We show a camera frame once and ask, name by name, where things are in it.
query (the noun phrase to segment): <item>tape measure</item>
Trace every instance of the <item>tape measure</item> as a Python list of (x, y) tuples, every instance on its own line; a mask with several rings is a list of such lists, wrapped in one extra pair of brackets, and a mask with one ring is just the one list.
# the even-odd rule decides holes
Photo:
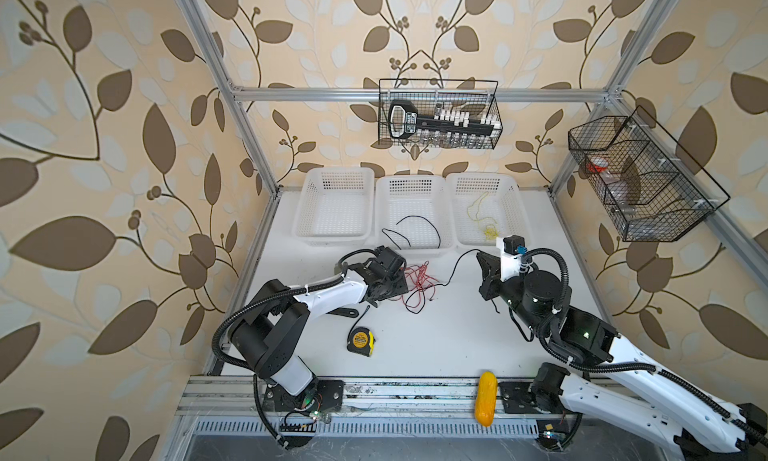
[(367, 327), (356, 327), (346, 340), (346, 349), (352, 353), (370, 356), (373, 353), (373, 333)]

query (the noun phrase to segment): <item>work surface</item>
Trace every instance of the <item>work surface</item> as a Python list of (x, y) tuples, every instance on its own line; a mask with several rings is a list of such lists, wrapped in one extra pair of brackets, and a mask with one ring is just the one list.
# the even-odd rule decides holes
[[(342, 255), (377, 245), (375, 236), (365, 245), (334, 247), (308, 246), (295, 239), (290, 230), (299, 197), (299, 192), (283, 193), (247, 300), (274, 278), (286, 285), (303, 285), (331, 277)], [(568, 264), (571, 278), (571, 305), (600, 316), (547, 193), (523, 191), (522, 199), (533, 230), (534, 242), (526, 240), (528, 248), (549, 247), (560, 253)], [(498, 255), (494, 247), (484, 251)], [(409, 251), (401, 254), (408, 265), (428, 260), (428, 274), (446, 282), (463, 252), (456, 248), (429, 258)], [(535, 261), (540, 269), (559, 276), (554, 259), (540, 255)], [(480, 266), (475, 253), (471, 253), (459, 262), (451, 283), (437, 287), (434, 299), (427, 302), (421, 313), (409, 313), (400, 301), (382, 301), (378, 308), (371, 307), (360, 321), (360, 326), (368, 327), (375, 338), (371, 357), (346, 350), (346, 336), (355, 320), (331, 314), (306, 326), (296, 353), (321, 377), (477, 377), (487, 370), (498, 377), (534, 376), (539, 366), (552, 358), (538, 341), (527, 343), (522, 339), (503, 301), (496, 300), (500, 312), (496, 313), (492, 303), (480, 297), (481, 282)], [(411, 303), (415, 302), (416, 296), (411, 299)], [(350, 307), (362, 313), (367, 305)], [(241, 358), (234, 349), (230, 354)], [(249, 370), (229, 364), (221, 374), (253, 375)]]

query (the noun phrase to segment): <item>plastic bin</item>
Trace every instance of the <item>plastic bin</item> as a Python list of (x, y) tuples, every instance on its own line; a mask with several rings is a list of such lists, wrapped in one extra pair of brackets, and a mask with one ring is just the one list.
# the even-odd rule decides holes
[(453, 249), (456, 242), (446, 188), (446, 180), (440, 176), (379, 178), (376, 183), (376, 235), (379, 245), (413, 255), (441, 255)]
[(496, 245), (496, 236), (518, 235), (535, 246), (514, 178), (495, 173), (452, 173), (446, 179), (456, 233), (464, 248)]
[(362, 244), (373, 225), (371, 168), (314, 168), (306, 174), (293, 236), (308, 245)]

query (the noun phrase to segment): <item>wallpaper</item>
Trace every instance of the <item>wallpaper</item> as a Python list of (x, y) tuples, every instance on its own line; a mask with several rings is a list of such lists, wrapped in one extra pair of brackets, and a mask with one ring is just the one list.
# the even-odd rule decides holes
[(0, 32), (0, 459), (150, 459), (266, 193), (173, 0)]
[[(733, 196), (723, 209), (766, 248), (767, 6), (681, 0), (624, 93), (715, 176)], [(704, 224), (675, 243), (620, 242), (585, 176), (558, 200), (614, 324), (715, 395), (768, 408), (766, 294)]]
[(376, 178), (498, 172), (520, 186), (548, 186), (568, 155), (568, 130), (588, 115), (584, 103), (500, 103), (504, 132), (489, 150), (378, 140), (370, 103), (254, 102), (246, 108), (275, 179), (293, 187), (321, 166), (368, 166)]
[(599, 88), (651, 0), (198, 1), (241, 86)]

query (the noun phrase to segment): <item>black wire basket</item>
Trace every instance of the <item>black wire basket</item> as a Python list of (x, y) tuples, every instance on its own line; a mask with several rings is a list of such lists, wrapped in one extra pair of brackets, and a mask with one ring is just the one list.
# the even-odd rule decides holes
[[(648, 134), (655, 127), (674, 141), (674, 154)], [(642, 106), (631, 116), (603, 116), (573, 128), (568, 149), (623, 241), (677, 241), (730, 200)]]
[(497, 87), (486, 80), (381, 79), (379, 139), (424, 148), (494, 149), (504, 130)]

